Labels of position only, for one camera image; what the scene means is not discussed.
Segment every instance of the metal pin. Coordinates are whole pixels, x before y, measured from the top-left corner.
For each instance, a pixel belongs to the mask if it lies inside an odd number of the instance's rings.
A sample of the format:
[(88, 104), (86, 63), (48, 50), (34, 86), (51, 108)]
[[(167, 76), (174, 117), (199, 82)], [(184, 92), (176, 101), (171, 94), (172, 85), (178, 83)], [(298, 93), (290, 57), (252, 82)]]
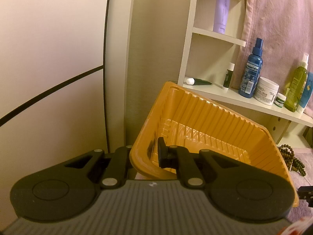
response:
[(203, 184), (203, 180), (200, 178), (191, 178), (191, 179), (188, 179), (188, 184), (193, 185), (193, 186), (200, 186)]
[(104, 180), (102, 180), (102, 184), (106, 185), (106, 186), (113, 186), (117, 184), (117, 179), (115, 178), (106, 178)]

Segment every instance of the white tube cap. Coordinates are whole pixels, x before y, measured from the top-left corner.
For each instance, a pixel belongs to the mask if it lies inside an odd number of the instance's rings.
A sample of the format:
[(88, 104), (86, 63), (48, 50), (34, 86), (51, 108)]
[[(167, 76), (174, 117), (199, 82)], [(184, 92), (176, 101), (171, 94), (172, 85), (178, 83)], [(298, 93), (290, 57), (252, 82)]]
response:
[(298, 111), (300, 114), (302, 114), (303, 111), (304, 111), (304, 108), (302, 108), (302, 107), (299, 105), (298, 108), (297, 108), (297, 111)]
[(233, 71), (234, 68), (235, 68), (235, 64), (232, 63), (232, 62), (230, 62), (230, 63), (228, 64), (228, 68), (227, 68), (227, 69), (230, 70), (230, 71)]
[(186, 80), (186, 83), (187, 83), (188, 85), (193, 85), (193, 84), (195, 83), (195, 80), (194, 80), (194, 78), (188, 78), (188, 79)]
[(301, 62), (306, 63), (306, 65), (303, 67), (307, 69), (308, 68), (308, 62), (309, 62), (309, 54), (308, 53), (303, 53), (303, 58), (302, 58)]

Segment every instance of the black trim line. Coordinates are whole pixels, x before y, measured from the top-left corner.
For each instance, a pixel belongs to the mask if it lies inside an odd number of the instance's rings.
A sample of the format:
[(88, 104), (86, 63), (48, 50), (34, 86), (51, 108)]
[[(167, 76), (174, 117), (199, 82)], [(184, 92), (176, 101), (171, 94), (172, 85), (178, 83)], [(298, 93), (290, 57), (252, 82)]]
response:
[(13, 117), (15, 117), (16, 115), (18, 115), (19, 113), (21, 113), (22, 111), (26, 110), (27, 108), (29, 108), (31, 105), (35, 104), (36, 102), (39, 102), (40, 100), (42, 100), (43, 98), (47, 97), (48, 95), (56, 92), (57, 90), (60, 90), (61, 88), (77, 81), (80, 80), (94, 72), (97, 72), (99, 70), (102, 70), (104, 68), (103, 65), (96, 67), (94, 69), (91, 69), (89, 71), (86, 71), (82, 74), (79, 74), (69, 80), (66, 80), (46, 91), (44, 91), (43, 93), (35, 96), (34, 98), (28, 100), (27, 102), (23, 103), (21, 106), (17, 107), (16, 109), (12, 110), (10, 113), (6, 114), (4, 117), (0, 118), (0, 127), (2, 125), (4, 125), (6, 122), (8, 122), (10, 119), (12, 119)]
[(104, 124), (105, 124), (106, 145), (108, 148), (108, 152), (110, 153), (110, 143), (109, 143), (108, 125), (107, 125), (107, 120), (106, 120), (107, 116), (106, 116), (106, 103), (105, 103), (105, 45), (106, 45), (106, 28), (108, 25), (109, 4), (110, 4), (110, 0), (107, 0), (105, 21), (104, 21), (104, 38), (103, 38), (103, 103), (104, 103)]

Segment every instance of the gray ribbed platform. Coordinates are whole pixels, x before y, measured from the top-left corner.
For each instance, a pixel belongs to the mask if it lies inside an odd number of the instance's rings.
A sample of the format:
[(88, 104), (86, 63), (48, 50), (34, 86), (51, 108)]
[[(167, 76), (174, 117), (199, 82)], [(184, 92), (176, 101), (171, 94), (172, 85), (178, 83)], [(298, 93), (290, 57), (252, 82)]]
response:
[(177, 180), (128, 180), (122, 188), (103, 191), (95, 204), (77, 217), (50, 224), (19, 218), (4, 234), (274, 235), (288, 225), (286, 220), (237, 222), (219, 213), (203, 192), (186, 189)]

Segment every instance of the green bottle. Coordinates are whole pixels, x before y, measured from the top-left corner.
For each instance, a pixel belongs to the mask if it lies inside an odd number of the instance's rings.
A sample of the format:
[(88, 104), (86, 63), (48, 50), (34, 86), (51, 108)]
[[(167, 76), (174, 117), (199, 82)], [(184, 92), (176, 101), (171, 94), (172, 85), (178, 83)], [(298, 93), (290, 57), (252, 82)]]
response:
[(300, 66), (295, 70), (295, 75), (284, 103), (286, 109), (292, 112), (297, 110), (304, 86), (306, 85), (308, 60), (309, 54), (304, 53)]

